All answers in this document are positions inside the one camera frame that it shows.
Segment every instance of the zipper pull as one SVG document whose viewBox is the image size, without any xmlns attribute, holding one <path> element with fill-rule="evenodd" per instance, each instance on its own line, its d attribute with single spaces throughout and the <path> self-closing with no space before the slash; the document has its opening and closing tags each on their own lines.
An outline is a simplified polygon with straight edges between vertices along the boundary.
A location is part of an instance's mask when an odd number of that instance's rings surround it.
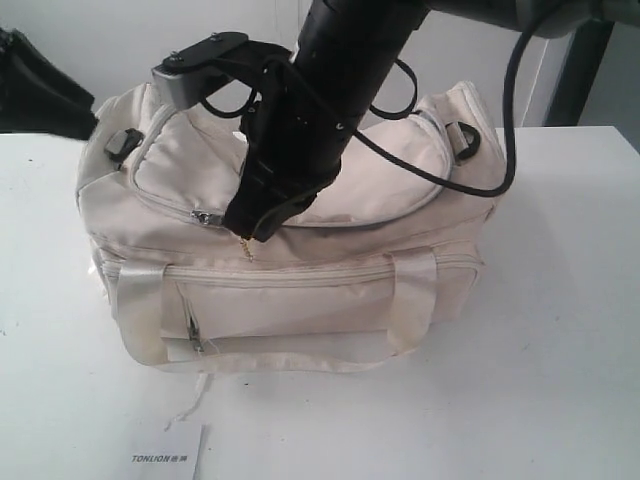
<svg viewBox="0 0 640 480">
<path fill-rule="evenodd" d="M 220 215 L 203 212 L 202 210 L 192 210 L 191 218 L 195 218 L 200 225 L 220 226 L 222 224 L 222 217 Z"/>
<path fill-rule="evenodd" d="M 249 242 L 250 241 L 251 241 L 251 239 L 245 240 L 244 238 L 240 237 L 240 245 L 242 245 L 242 250 L 244 251 L 244 256 L 247 257 L 247 259 L 250 262 L 253 262 L 253 253 L 251 253 L 251 250 L 249 249 Z"/>
<path fill-rule="evenodd" d="M 189 341 L 191 342 L 191 346 L 198 353 L 204 353 L 204 347 L 202 346 L 202 341 L 200 340 L 200 329 L 196 322 L 193 321 L 193 317 L 189 317 Z"/>
</svg>

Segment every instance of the black object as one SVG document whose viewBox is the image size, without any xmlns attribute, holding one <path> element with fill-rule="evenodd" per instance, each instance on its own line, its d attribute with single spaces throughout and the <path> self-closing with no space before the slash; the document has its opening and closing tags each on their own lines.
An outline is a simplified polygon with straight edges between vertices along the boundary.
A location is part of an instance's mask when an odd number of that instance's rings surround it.
<svg viewBox="0 0 640 480">
<path fill-rule="evenodd" d="M 553 94 L 545 127 L 578 125 L 614 25 L 613 22 L 593 20 L 576 31 Z"/>
<path fill-rule="evenodd" d="M 142 143 L 143 139 L 144 134 L 135 128 L 120 130 L 109 139 L 104 152 L 114 163 L 116 170 L 120 170 L 129 154 Z"/>
<path fill-rule="evenodd" d="M 94 97 L 51 64 L 19 31 L 0 29 L 0 133 L 87 140 Z"/>
<path fill-rule="evenodd" d="M 398 65 L 400 70 L 406 73 L 409 77 L 409 80 L 411 80 L 411 84 L 413 85 L 413 96 L 411 97 L 411 102 L 409 102 L 409 105 L 407 105 L 405 109 L 400 110 L 399 112 L 385 112 L 384 110 L 380 110 L 379 108 L 376 108 L 373 104 L 371 104 L 371 106 L 369 107 L 369 111 L 385 120 L 402 120 L 403 118 L 408 117 L 413 112 L 413 109 L 416 108 L 416 103 L 418 103 L 418 77 L 416 77 L 416 74 L 411 69 L 411 67 L 399 58 L 396 58 L 396 65 Z"/>
<path fill-rule="evenodd" d="M 179 109 L 200 102 L 224 118 L 242 115 L 241 131 L 249 149 L 222 225 L 245 239 L 266 241 L 334 181 L 352 136 L 387 161 L 445 188 L 487 198 L 505 193 L 516 170 L 513 95 L 525 48 L 534 33 L 560 35 L 590 15 L 597 17 L 599 5 L 600 0 L 314 0 L 291 57 L 282 47 L 251 42 L 240 33 L 213 34 L 172 53 L 154 69 L 154 77 L 165 100 L 168 95 Z M 495 188 L 433 176 L 357 130 L 398 53 L 429 9 L 523 32 L 505 76 L 507 169 Z M 408 67 L 403 70 L 413 73 Z M 235 112 L 221 112 L 206 97 L 232 79 L 250 86 L 252 94 Z M 372 110 L 403 118 L 414 105 L 412 101 L 411 108 L 396 113 Z M 472 142 L 463 155 L 472 155 L 473 148 Z"/>
<path fill-rule="evenodd" d="M 458 125 L 458 128 L 464 135 L 465 139 L 471 137 L 470 142 L 467 140 L 467 148 L 464 148 L 463 150 L 456 152 L 455 154 L 456 160 L 458 160 L 458 162 L 464 162 L 465 160 L 469 160 L 476 153 L 478 153 L 478 150 L 480 150 L 480 145 L 482 143 L 482 135 L 480 135 L 480 132 L 476 128 L 472 127 L 468 123 L 455 122 L 455 124 Z"/>
</svg>

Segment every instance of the cream fabric bag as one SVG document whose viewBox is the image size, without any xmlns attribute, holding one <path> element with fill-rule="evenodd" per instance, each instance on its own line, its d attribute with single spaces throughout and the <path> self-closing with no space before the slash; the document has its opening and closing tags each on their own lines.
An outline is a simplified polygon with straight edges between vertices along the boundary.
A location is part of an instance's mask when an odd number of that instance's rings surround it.
<svg viewBox="0 0 640 480">
<path fill-rule="evenodd" d="M 473 85 L 426 97 L 418 110 L 366 134 L 458 183 L 502 181 L 504 157 Z M 244 158 L 236 124 L 200 107 L 177 113 L 151 85 L 108 100 L 98 116 L 77 202 L 124 345 L 144 365 L 371 368 L 458 316 L 478 278 L 475 240 L 496 199 L 441 191 L 353 140 L 337 181 L 247 251 L 216 225 Z M 481 136 L 464 162 L 454 153 L 465 143 L 458 122 Z M 128 128 L 144 140 L 116 170 L 105 145 Z"/>
</svg>

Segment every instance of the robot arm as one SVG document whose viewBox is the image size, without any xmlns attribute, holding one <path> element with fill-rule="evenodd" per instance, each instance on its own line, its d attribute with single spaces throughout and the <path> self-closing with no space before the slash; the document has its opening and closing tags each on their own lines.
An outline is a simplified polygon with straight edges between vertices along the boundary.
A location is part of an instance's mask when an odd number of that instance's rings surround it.
<svg viewBox="0 0 640 480">
<path fill-rule="evenodd" d="M 165 100 L 179 109 L 201 102 L 216 115 L 242 116 L 249 147 L 224 227 L 266 241 L 333 182 L 350 138 L 355 134 L 366 143 L 357 125 L 430 10 L 546 37 L 593 17 L 640 25 L 637 0 L 314 0 L 293 53 L 226 33 L 172 54 L 153 70 Z M 526 41 L 517 48 L 525 46 Z M 243 108 L 225 115 L 206 97 L 233 79 L 249 85 L 252 95 Z M 472 195 L 500 195 L 515 174 L 515 145 L 511 151 L 513 168 L 494 190 L 440 184 Z"/>
</svg>

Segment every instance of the black cable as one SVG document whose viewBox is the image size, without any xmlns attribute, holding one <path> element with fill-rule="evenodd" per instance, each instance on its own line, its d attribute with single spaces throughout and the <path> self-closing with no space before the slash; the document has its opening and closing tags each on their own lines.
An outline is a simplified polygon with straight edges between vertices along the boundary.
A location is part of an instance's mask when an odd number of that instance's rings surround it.
<svg viewBox="0 0 640 480">
<path fill-rule="evenodd" d="M 484 197 L 484 198 L 493 198 L 498 197 L 504 194 L 511 185 L 513 184 L 513 180 L 516 174 L 516 136 L 515 136 L 515 127 L 514 127 L 514 119 L 513 119 L 513 103 L 515 96 L 515 87 L 516 87 L 516 77 L 518 75 L 518 69 L 520 68 L 520 63 L 522 61 L 522 56 L 524 54 L 529 41 L 535 34 L 535 32 L 540 28 L 540 26 L 546 22 L 551 16 L 553 16 L 562 6 L 564 5 L 565 0 L 558 0 L 554 4 L 552 4 L 549 8 L 545 9 L 538 17 L 531 21 L 529 25 L 522 31 L 518 41 L 516 42 L 513 51 L 511 52 L 511 58 L 509 59 L 509 64 L 507 65 L 507 72 L 504 78 L 504 91 L 502 95 L 502 115 L 503 115 L 503 123 L 504 123 L 504 137 L 505 137 L 505 146 L 507 150 L 507 166 L 506 172 L 504 176 L 504 180 L 502 184 L 498 187 L 485 190 L 475 187 L 470 187 L 468 185 L 461 185 L 456 182 L 451 182 L 449 180 L 445 180 L 444 178 L 437 177 L 429 172 L 425 172 L 420 168 L 417 168 L 410 163 L 401 160 L 395 155 L 387 152 L 384 148 L 373 142 L 369 139 L 365 134 L 358 130 L 357 126 L 351 125 L 349 123 L 345 123 L 334 111 L 333 109 L 324 101 L 320 95 L 318 95 L 315 90 L 307 83 L 307 81 L 298 73 L 295 67 L 287 60 L 282 59 L 277 56 L 269 57 L 266 63 L 279 63 L 288 72 L 295 78 L 295 80 L 300 84 L 300 86 L 306 91 L 307 95 L 311 97 L 311 99 L 322 108 L 329 117 L 336 122 L 336 125 L 340 125 L 342 128 L 350 131 L 354 137 L 356 137 L 360 142 L 369 147 L 371 150 L 376 152 L 378 155 L 383 157 L 385 160 L 393 163 L 394 165 L 407 170 L 425 180 L 429 180 L 436 185 L 440 185 L 444 188 L 448 188 L 450 190 L 455 190 L 457 192 L 465 193 L 467 195 L 472 195 L 474 197 Z"/>
<path fill-rule="evenodd" d="M 249 98 L 247 98 L 247 101 L 244 103 L 244 105 L 242 105 L 238 110 L 234 110 L 233 112 L 223 112 L 222 110 L 218 110 L 204 98 L 200 101 L 200 105 L 202 105 L 207 112 L 215 115 L 216 117 L 227 119 L 236 118 L 247 113 L 247 110 L 249 110 L 249 108 L 251 108 L 251 105 L 253 105 L 253 102 L 255 102 L 257 95 L 257 90 L 252 89 L 251 93 L 249 94 Z"/>
<path fill-rule="evenodd" d="M 376 108 L 374 105 L 369 107 L 369 111 L 371 111 L 371 113 L 385 120 L 402 120 L 403 118 L 407 118 L 416 108 L 416 103 L 418 103 L 418 77 L 416 77 L 415 72 L 411 70 L 411 67 L 399 58 L 396 58 L 395 64 L 398 65 L 400 70 L 406 73 L 411 80 L 411 83 L 413 84 L 413 97 L 411 97 L 411 103 L 409 103 L 407 108 L 399 112 L 385 112 L 384 110 Z"/>
</svg>

